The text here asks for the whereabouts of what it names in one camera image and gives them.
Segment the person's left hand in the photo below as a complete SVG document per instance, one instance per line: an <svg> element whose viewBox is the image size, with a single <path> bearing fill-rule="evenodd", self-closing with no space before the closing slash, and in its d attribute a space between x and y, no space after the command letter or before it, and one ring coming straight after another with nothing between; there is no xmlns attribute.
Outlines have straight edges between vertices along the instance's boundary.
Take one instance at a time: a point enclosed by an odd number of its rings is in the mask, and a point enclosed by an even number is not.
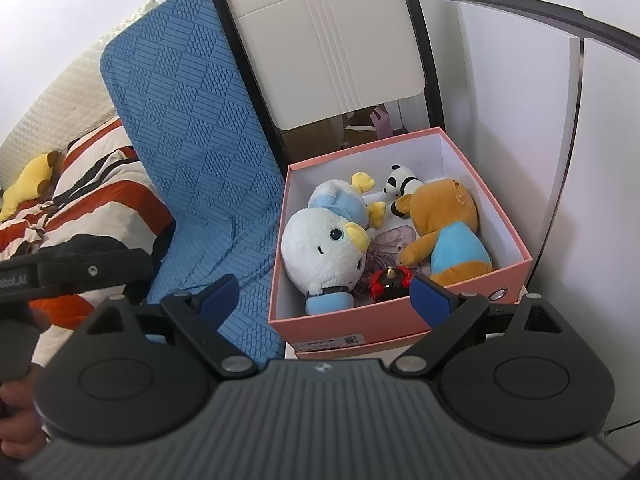
<svg viewBox="0 0 640 480"><path fill-rule="evenodd" d="M47 313L27 302L1 307L1 454L11 462L26 460L47 445L34 404L41 367L32 355L50 326Z"/></svg>

